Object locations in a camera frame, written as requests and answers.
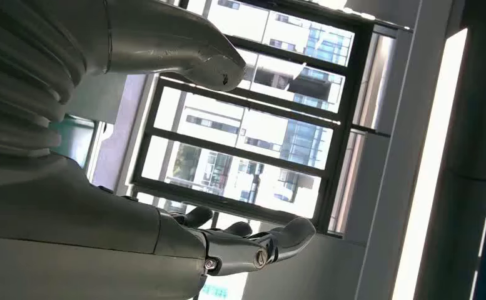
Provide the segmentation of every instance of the light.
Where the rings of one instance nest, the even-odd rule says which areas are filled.
[[[331,8],[331,9],[342,9],[346,5],[346,0],[319,0],[316,1],[319,5]]]
[[[467,29],[458,32],[447,39],[443,50],[393,300],[414,297],[466,37]]]
[[[360,16],[368,20],[375,20],[375,16],[372,16],[371,14],[365,14],[364,12],[361,13]]]
[[[473,283],[471,284],[471,295],[469,296],[469,300],[473,300],[473,296],[475,295],[475,287],[477,286],[477,277],[478,271],[475,271],[473,275]]]

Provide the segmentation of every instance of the window frame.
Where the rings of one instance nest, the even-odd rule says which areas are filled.
[[[314,57],[305,56],[304,54],[279,49],[274,46],[250,41],[240,37],[226,36],[237,48],[294,63],[305,64],[306,66],[319,71],[326,71],[344,76],[343,92],[340,98],[338,112],[335,113],[317,107],[306,106],[301,103],[260,94],[240,87],[227,93],[210,91],[202,87],[187,84],[188,81],[177,74],[163,73],[158,79],[156,89],[153,93],[153,103],[148,114],[148,120],[138,151],[138,158],[136,160],[132,178],[132,183],[134,184],[133,189],[136,193],[146,193],[160,198],[171,199],[173,201],[208,206],[216,211],[222,211],[236,216],[269,223],[286,224],[292,219],[297,218],[296,215],[288,212],[275,211],[251,203],[238,201],[236,199],[208,194],[207,192],[175,186],[163,181],[142,177],[141,173],[143,171],[151,137],[158,136],[171,141],[178,141],[192,146],[209,149],[211,151],[238,156],[258,163],[278,166],[285,170],[320,177],[321,184],[318,188],[318,198],[316,200],[315,211],[311,221],[315,225],[317,232],[341,237],[341,234],[329,233],[328,226],[332,215],[335,194],[338,189],[338,182],[350,133],[352,131],[360,131],[363,133],[389,136],[377,132],[374,129],[353,124],[353,114],[355,112],[374,24],[363,19],[349,18],[327,10],[322,11],[317,5],[299,3],[300,1],[297,1],[296,3],[293,3],[292,1],[275,1],[273,4],[270,2],[253,0],[242,0],[239,2],[271,9],[278,13],[319,22],[324,25],[334,26],[336,28],[351,31],[355,34],[350,41],[352,50],[348,66],[333,64]],[[186,9],[187,4],[188,1],[183,0],[180,2],[179,6]],[[271,113],[277,116],[314,124],[323,128],[333,129],[332,140],[328,142],[330,143],[330,148],[324,170],[155,128],[154,120],[165,87],[179,89],[188,93],[200,94],[218,101],[256,109],[265,113]],[[244,98],[249,98],[255,101],[249,101]]]

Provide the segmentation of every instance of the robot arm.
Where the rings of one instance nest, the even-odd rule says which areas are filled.
[[[189,299],[207,274],[307,245],[306,219],[253,236],[197,229],[200,211],[116,196],[49,153],[60,136],[48,122],[85,74],[160,71],[227,91],[245,63],[209,21],[156,0],[0,0],[0,299]]]

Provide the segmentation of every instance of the building window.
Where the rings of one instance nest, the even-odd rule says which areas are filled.
[[[284,14],[277,14],[276,15],[276,21],[283,22],[283,23],[288,23],[296,26],[302,27],[303,23],[301,19],[298,19],[297,17],[292,17],[292,16],[286,16]]]
[[[262,141],[261,139],[253,139],[252,137],[249,138],[247,137],[245,139],[245,143],[259,148],[272,150],[272,151],[279,151],[281,149],[281,145],[274,144],[272,142]]]
[[[277,14],[276,15],[276,21],[289,23],[289,17],[284,15],[284,14]]]
[[[290,44],[288,42],[282,42],[277,39],[270,39],[270,42],[268,44],[276,48],[281,48],[289,51],[296,51],[296,45]]]
[[[239,9],[239,3],[230,0],[218,0],[217,4],[225,6],[227,8]]]
[[[188,123],[193,123],[193,124],[197,124],[197,125],[200,125],[200,126],[209,127],[209,128],[212,128],[212,129],[222,130],[222,131],[227,132],[227,133],[233,133],[233,134],[239,133],[239,127],[220,123],[220,122],[210,121],[210,120],[207,120],[207,119],[203,119],[201,117],[195,117],[195,116],[189,115],[189,116],[186,117],[186,121]]]
[[[356,18],[342,22],[329,14],[327,24],[337,25],[332,27],[310,16],[294,17],[298,11],[292,7],[271,11],[260,1],[217,0],[234,9],[230,12],[202,2],[190,0],[190,10],[244,49],[244,80],[232,91],[217,92],[170,72],[161,74],[134,186],[270,223],[303,216],[314,221],[319,233],[327,233],[344,165],[345,131],[354,126],[347,112],[355,110],[355,89],[365,69],[357,62],[366,60],[373,25]],[[296,1],[292,5],[304,8]],[[249,19],[251,24],[235,24]],[[350,59],[356,63],[348,66]]]

